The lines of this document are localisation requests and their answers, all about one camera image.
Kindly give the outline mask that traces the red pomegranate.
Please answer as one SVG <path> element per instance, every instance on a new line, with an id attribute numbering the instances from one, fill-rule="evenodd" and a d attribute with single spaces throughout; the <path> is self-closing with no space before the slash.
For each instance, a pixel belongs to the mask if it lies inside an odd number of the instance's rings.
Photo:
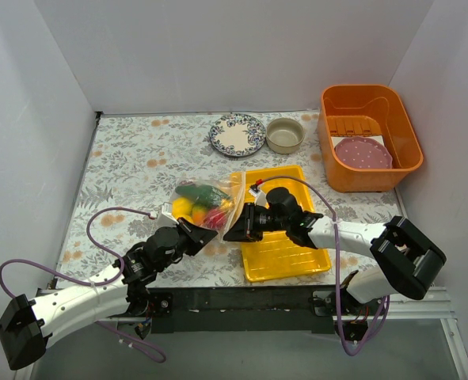
<path id="1" fill-rule="evenodd" d="M 208 229 L 220 231 L 226 225 L 227 220 L 228 213 L 217 208 L 210 210 L 206 214 L 204 218 L 204 225 Z"/>

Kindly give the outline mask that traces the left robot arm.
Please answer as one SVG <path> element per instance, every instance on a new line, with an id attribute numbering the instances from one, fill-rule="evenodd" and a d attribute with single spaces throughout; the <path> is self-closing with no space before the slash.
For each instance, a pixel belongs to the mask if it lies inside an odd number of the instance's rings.
<path id="1" fill-rule="evenodd" d="M 27 367 L 57 341 L 97 321 L 143 315 L 150 305 L 146 285 L 183 256 L 196 255 L 217 234 L 179 218 L 82 284 L 35 298 L 12 296 L 0 317 L 0 342 L 10 369 Z"/>

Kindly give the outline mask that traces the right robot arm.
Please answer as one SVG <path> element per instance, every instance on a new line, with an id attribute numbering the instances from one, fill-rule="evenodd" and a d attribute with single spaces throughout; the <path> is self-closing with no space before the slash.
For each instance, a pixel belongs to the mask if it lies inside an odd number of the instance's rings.
<path id="1" fill-rule="evenodd" d="M 245 203 L 224 240 L 258 242 L 267 232 L 283 231 L 301 247 L 339 249 L 374 259 L 376 266 L 352 272 L 330 295 L 338 296 L 347 314 L 394 294 L 423 299 L 447 261 L 444 252 L 402 216 L 387 223 L 341 222 L 303 210 L 282 187 L 269 191 L 266 201 L 264 206 Z"/>

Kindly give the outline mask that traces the green cucumber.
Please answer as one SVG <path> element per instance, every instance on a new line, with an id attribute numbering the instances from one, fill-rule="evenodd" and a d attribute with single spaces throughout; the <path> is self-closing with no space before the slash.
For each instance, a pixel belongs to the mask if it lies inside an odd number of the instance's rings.
<path id="1" fill-rule="evenodd" d="M 230 200 L 230 196 L 224 191 L 209 184 L 196 184 L 196 186 L 177 186 L 175 192 L 193 203 L 204 205 L 208 208 L 216 208 L 224 201 Z"/>

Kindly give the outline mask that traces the clear zip top bag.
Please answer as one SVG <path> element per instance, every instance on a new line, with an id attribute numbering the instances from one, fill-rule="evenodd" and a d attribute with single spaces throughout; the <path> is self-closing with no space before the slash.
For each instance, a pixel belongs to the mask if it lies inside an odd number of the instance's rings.
<path id="1" fill-rule="evenodd" d="M 224 177 L 182 177 L 170 197 L 170 214 L 214 230 L 223 238 L 241 212 L 245 186 L 242 172 Z"/>

